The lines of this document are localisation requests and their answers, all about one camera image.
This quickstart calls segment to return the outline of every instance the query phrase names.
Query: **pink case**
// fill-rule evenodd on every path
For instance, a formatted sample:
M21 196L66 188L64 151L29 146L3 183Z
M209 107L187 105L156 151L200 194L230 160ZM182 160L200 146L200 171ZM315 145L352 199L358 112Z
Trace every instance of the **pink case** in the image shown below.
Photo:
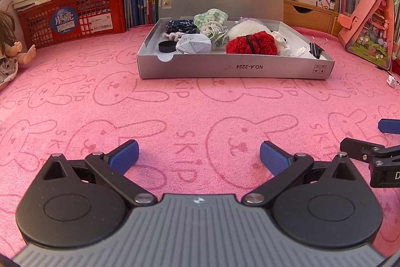
M343 28L338 38L347 51L388 70L393 46L397 49L393 42L394 13L393 0L360 0L350 17L339 14L337 21ZM377 24L373 17L378 17L383 24L387 23L386 31L377 27L382 24Z

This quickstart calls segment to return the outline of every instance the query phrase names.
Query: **gray box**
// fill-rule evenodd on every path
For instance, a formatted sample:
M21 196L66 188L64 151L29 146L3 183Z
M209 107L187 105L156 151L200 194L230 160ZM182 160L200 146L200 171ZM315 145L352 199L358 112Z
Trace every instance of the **gray box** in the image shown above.
M326 53L319 59L226 54L225 48L210 54L161 53L158 43L167 40L163 33L169 20L193 18L211 8L229 15L230 29L240 17L257 18L272 31L283 32L289 47L306 46L309 40L283 20L283 0L159 0L160 19L139 52L137 65L142 79L148 78L307 78L327 79L335 61Z

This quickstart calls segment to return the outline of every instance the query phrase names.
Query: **wooden drawer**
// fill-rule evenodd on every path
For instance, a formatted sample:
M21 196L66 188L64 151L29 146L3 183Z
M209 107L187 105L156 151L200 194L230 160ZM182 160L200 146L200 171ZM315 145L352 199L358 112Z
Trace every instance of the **wooden drawer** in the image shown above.
M342 26L341 26L341 24L338 22L338 17L337 16L334 16L333 17L333 26L332 26L332 31L331 31L331 34L333 35L333 36L338 36L338 34L339 34L339 32L341 31L341 29L342 29Z
M306 7L283 4L283 22L288 26L329 33L332 15Z

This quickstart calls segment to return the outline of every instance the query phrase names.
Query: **red crate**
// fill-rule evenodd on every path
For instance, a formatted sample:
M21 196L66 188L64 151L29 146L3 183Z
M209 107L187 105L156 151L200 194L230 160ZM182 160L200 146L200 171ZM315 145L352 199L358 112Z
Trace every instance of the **red crate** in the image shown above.
M18 13L28 48L124 33L124 0L52 0Z

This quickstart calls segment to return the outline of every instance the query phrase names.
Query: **doll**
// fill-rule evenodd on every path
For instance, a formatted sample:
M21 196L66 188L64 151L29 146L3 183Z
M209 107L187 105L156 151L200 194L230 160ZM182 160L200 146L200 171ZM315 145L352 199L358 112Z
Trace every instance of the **doll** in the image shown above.
M30 63L36 56L35 45L20 54L22 49L22 43L16 42L13 16L0 10L0 90L15 78L19 65Z

